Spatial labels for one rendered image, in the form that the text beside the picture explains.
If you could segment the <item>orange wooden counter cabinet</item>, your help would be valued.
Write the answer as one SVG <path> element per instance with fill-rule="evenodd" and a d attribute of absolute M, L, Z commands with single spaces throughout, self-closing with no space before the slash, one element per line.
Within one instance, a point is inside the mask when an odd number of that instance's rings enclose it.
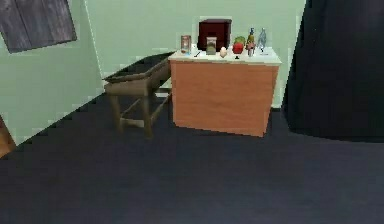
<path fill-rule="evenodd" d="M 281 65 L 274 50 L 224 58 L 195 54 L 169 57 L 175 125 L 264 136 Z"/>

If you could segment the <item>brown wooden side table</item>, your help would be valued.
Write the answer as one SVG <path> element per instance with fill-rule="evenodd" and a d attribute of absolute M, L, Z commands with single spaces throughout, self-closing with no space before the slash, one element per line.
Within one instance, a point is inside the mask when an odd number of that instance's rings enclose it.
<path fill-rule="evenodd" d="M 172 52 L 147 56 L 104 78 L 104 86 L 113 113 L 113 120 L 119 132 L 125 125 L 143 128 L 148 138 L 153 136 L 152 126 L 172 97 L 172 89 L 163 84 L 171 78 L 168 57 Z M 167 93 L 157 108 L 150 111 L 150 99 L 156 93 Z M 121 110 L 118 97 L 135 97 L 136 100 L 124 111 Z"/>

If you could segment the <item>clear glass jar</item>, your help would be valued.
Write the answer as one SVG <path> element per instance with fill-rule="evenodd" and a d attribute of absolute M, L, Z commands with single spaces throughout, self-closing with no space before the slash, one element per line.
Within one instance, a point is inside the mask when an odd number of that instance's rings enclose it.
<path fill-rule="evenodd" d="M 191 51 L 191 36 L 182 35 L 181 36 L 181 52 L 183 54 L 189 54 Z"/>

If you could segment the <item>dark red box appliance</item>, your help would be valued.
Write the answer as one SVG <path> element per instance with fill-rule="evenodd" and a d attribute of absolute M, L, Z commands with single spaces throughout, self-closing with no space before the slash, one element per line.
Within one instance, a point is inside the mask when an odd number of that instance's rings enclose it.
<path fill-rule="evenodd" d="M 231 19 L 206 19 L 199 22 L 197 48 L 206 50 L 207 38 L 216 37 L 216 51 L 230 45 Z"/>

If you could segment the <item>dark glass bottle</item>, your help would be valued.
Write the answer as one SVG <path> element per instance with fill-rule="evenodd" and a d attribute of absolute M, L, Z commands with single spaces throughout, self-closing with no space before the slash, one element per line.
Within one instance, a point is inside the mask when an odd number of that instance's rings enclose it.
<path fill-rule="evenodd" d="M 250 32 L 247 38 L 247 49 L 253 49 L 255 47 L 254 28 L 250 28 Z"/>

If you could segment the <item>clear glass bottle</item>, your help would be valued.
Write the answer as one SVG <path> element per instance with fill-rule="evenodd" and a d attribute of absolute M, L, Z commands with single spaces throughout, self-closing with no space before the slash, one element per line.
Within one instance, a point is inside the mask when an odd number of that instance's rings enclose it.
<path fill-rule="evenodd" d="M 261 32 L 258 37 L 257 48 L 263 52 L 266 45 L 266 30 L 264 28 L 261 29 Z"/>

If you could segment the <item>dark wood framed picture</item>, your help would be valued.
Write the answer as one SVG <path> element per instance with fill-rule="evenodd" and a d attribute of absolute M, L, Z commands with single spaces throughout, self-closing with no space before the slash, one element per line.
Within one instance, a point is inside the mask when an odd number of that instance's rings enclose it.
<path fill-rule="evenodd" d="M 9 53 L 77 40 L 68 0 L 0 0 L 0 34 Z"/>

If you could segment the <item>brown wooden furniture piece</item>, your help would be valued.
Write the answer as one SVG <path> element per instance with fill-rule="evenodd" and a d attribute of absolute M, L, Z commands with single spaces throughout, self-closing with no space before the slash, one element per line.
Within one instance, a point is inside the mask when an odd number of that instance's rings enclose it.
<path fill-rule="evenodd" d="M 16 144 L 5 125 L 3 118 L 0 116 L 0 158 L 16 148 Z"/>

